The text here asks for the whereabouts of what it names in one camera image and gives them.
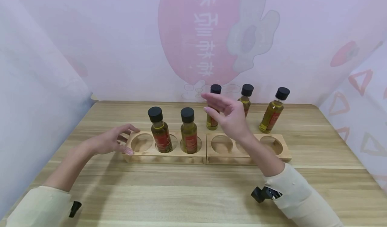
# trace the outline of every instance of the wooden bottle holder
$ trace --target wooden bottle holder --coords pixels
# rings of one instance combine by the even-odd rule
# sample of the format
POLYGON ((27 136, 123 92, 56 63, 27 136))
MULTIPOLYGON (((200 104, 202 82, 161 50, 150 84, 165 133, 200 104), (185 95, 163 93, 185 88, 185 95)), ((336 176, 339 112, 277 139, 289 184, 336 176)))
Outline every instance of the wooden bottle holder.
MULTIPOLYGON (((291 160, 290 151, 282 135, 254 134, 254 136, 274 151, 282 161, 291 160)), ((225 134, 207 134, 206 164, 255 165, 246 151, 225 134)))
MULTIPOLYGON (((194 154, 183 151, 181 132, 170 132, 170 136, 173 150, 161 153, 156 148, 152 132, 132 133, 126 146, 135 151, 135 154, 132 156, 122 154, 122 156, 129 163, 255 165, 246 151, 225 134, 198 133, 198 152, 194 154), (146 147, 141 146, 140 136, 148 137, 146 147)), ((282 135, 254 134, 254 136, 273 150, 282 161, 291 160, 290 151, 282 135)))
POLYGON ((170 132, 173 150, 168 153, 161 153, 156 148, 156 142, 151 131, 141 131, 139 133, 132 133, 125 146, 134 151, 134 155, 129 156, 122 154, 127 162, 139 163, 169 163, 169 164, 206 164, 207 148, 206 148, 206 134, 198 133, 198 151, 193 154, 188 154, 183 151, 181 145, 181 132, 170 132), (138 149, 138 137, 147 135, 152 138, 151 144, 148 147, 138 149))

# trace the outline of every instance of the finger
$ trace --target finger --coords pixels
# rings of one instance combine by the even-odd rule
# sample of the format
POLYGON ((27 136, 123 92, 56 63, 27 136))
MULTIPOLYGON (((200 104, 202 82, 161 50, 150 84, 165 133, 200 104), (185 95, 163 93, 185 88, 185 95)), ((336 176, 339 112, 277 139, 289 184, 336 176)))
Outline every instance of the finger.
POLYGON ((123 134, 127 134, 127 135, 130 135, 131 133, 132 133, 132 131, 130 131, 128 129, 123 132, 123 134))
POLYGON ((220 115, 215 109, 210 107, 204 107, 204 111, 214 118, 218 123, 221 123, 224 119, 223 115, 220 115))
POLYGON ((128 124, 125 124, 125 125, 121 125, 119 127, 116 128, 118 133, 121 134, 121 133, 124 133, 126 130, 130 129, 134 132, 140 132, 140 130, 136 127, 134 127, 132 124, 128 123, 128 124))
POLYGON ((221 107, 221 106, 219 106, 217 104, 214 104, 214 103, 212 103, 210 101, 207 101, 207 105, 209 105, 210 107, 218 110, 219 112, 224 112, 224 108, 223 107, 221 107))
POLYGON ((130 155, 130 156, 132 156, 134 154, 132 149, 130 149, 124 145, 117 145, 115 151, 130 155))
POLYGON ((229 99, 225 96, 216 93, 202 93, 202 98, 207 101, 216 102, 218 105, 221 105, 223 108, 235 103, 236 101, 229 99))
POLYGON ((127 143, 127 142, 128 142, 128 139, 125 138, 125 137, 123 137, 122 135, 119 135, 119 136, 117 137, 117 140, 122 141, 123 143, 127 143))

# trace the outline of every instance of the wooden table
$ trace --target wooden table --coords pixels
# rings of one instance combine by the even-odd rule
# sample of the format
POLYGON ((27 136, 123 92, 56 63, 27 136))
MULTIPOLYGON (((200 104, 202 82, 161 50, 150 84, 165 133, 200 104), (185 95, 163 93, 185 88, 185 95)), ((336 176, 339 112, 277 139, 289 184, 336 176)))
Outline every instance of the wooden table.
MULTIPOLYGON (((180 130, 181 108, 193 107, 198 131, 208 132, 204 104, 97 102, 29 189, 41 185, 67 151, 89 137, 128 122, 149 130, 147 110, 155 105, 163 109, 171 131, 180 130)), ((265 108, 250 108, 247 121, 253 133, 259 133, 265 108)), ((293 156, 290 163, 344 225, 387 225, 386 195, 318 108, 286 105, 272 133, 284 136, 293 156)), ((117 153, 95 156, 71 190, 82 211, 65 226, 293 226, 272 201, 258 204, 250 196, 263 186, 261 176, 255 166, 129 164, 117 153)))

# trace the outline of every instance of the photo booth backdrop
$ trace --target photo booth backdrop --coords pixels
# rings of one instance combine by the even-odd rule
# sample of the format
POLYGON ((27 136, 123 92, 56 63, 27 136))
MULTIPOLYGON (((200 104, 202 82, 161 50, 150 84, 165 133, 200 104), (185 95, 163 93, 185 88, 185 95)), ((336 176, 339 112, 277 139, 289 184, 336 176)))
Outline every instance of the photo booth backdrop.
POLYGON ((387 93, 379 95, 387 87, 386 4, 0 0, 2 113, 9 119, 1 124, 0 171, 10 182, 0 189, 0 216, 91 107, 91 93, 99 100, 203 102, 201 92, 214 83, 233 99, 252 84, 253 103, 288 87, 287 102, 320 107, 386 189, 387 93), (10 120, 22 122, 18 141, 10 120), (8 169, 20 151, 22 166, 8 169))

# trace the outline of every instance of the oil bottle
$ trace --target oil bottle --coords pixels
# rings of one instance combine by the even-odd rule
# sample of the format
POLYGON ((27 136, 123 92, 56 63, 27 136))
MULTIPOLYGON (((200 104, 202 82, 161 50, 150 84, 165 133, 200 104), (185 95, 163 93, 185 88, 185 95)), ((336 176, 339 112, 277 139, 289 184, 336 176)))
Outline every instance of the oil bottle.
MULTIPOLYGON (((218 84, 212 84, 211 85, 211 93, 220 94, 220 91, 222 90, 222 87, 218 84)), ((210 115, 207 114, 207 128, 209 130, 216 130, 217 129, 217 122, 215 119, 213 119, 210 115)))
POLYGON ((183 108, 180 114, 183 121, 180 130, 184 151, 188 154, 196 153, 198 151, 198 128, 194 123, 194 110, 192 108, 183 108))
POLYGON ((259 125, 259 130, 261 132, 270 133, 282 110, 284 109, 283 101, 287 99, 289 94, 290 90, 286 87, 280 87, 277 90, 277 93, 275 94, 275 100, 268 104, 264 118, 259 125))
POLYGON ((245 117, 247 117, 247 113, 249 112, 249 108, 251 105, 250 96, 253 94, 254 87, 250 84, 244 84, 242 86, 242 97, 238 99, 243 104, 243 108, 245 110, 245 117))
POLYGON ((161 153, 168 153, 172 150, 171 137, 168 125, 163 121, 163 112, 159 107, 152 107, 148 110, 148 116, 152 122, 150 128, 155 138, 156 148, 161 153))

